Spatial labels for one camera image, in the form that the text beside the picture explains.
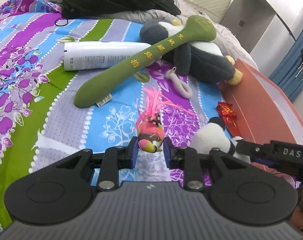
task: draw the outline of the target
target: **green plush stick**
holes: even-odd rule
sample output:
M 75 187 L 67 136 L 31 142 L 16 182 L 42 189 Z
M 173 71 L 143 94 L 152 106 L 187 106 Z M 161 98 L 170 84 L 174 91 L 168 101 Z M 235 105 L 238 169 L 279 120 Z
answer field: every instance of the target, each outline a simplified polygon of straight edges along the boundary
M 177 34 L 119 62 L 84 83 L 75 95 L 74 104 L 80 108 L 89 107 L 104 99 L 119 84 L 172 49 L 189 41 L 212 41 L 215 38 L 216 30 L 209 20 L 199 15 L 190 16 L 185 28 Z

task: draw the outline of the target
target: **blue curtain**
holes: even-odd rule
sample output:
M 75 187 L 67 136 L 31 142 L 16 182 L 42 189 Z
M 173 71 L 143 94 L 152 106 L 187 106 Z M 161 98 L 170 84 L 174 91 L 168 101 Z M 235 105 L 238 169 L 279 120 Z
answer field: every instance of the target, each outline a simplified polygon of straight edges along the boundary
M 299 67 L 303 61 L 300 55 L 302 48 L 303 31 L 283 61 L 269 76 L 269 79 L 283 90 L 291 102 L 293 102 L 303 90 L 303 71 L 298 75 Z

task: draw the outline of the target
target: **human hand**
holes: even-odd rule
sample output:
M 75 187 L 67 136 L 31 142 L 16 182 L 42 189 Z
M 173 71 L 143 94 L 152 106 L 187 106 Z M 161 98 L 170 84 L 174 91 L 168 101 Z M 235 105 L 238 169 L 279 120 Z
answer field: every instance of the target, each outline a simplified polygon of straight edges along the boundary
M 289 222 L 298 230 L 303 231 L 303 210 L 299 206 L 296 207 Z

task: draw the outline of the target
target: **metal screw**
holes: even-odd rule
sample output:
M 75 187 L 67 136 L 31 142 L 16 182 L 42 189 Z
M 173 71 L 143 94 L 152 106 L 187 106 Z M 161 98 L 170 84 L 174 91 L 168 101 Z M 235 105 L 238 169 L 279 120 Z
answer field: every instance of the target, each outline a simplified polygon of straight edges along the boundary
M 115 183 L 113 183 L 110 180 L 104 180 L 102 182 L 99 183 L 99 187 L 102 189 L 111 189 L 115 186 Z
M 200 189 L 203 187 L 203 183 L 197 180 L 192 180 L 187 183 L 187 187 L 191 189 Z

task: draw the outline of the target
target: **green stripe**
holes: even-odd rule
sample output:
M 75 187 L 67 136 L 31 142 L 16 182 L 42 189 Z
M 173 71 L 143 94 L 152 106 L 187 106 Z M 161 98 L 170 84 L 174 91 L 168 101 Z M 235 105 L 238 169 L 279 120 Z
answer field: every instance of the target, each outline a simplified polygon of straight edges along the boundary
M 96 26 L 80 41 L 98 41 L 108 30 L 113 19 L 99 20 Z
M 99 40 L 107 31 L 112 19 L 99 20 L 96 26 L 80 41 Z M 30 163 L 35 155 L 37 132 L 43 129 L 45 118 L 51 103 L 56 96 L 68 85 L 71 78 L 75 76 L 74 71 L 64 71 L 64 66 L 50 72 L 47 77 L 49 82 L 39 86 L 39 96 L 44 98 L 38 102 L 30 102 L 29 109 L 33 112 L 24 117 L 24 126 L 16 125 L 16 131 L 11 134 L 12 147 L 4 152 L 2 164 L 0 165 L 0 224 L 6 228 L 12 221 L 3 201 L 5 190 L 15 180 L 28 175 Z

